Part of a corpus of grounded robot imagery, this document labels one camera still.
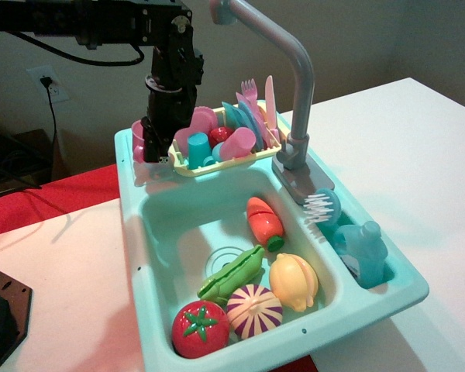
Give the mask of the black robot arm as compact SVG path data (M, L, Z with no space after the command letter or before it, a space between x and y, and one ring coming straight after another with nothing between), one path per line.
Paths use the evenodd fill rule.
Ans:
M143 62L142 47L152 47L145 79L148 107L142 118L143 160L167 158L176 132L190 126L203 56L193 47L192 12L181 1L0 1L0 32L6 32L59 57L97 67ZM99 61L76 57L39 40L73 37L89 50L104 44L128 44L134 60Z

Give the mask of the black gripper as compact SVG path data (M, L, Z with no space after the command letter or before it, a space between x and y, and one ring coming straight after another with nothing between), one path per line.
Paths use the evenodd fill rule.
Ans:
M148 106L143 124L143 160L146 163L166 163L171 140L158 136L174 136L188 128L195 109L197 88L194 85L169 88L158 77L147 75Z

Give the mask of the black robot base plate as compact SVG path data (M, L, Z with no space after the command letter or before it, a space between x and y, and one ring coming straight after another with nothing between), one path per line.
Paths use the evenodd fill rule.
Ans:
M0 271L0 366L26 338L33 290Z

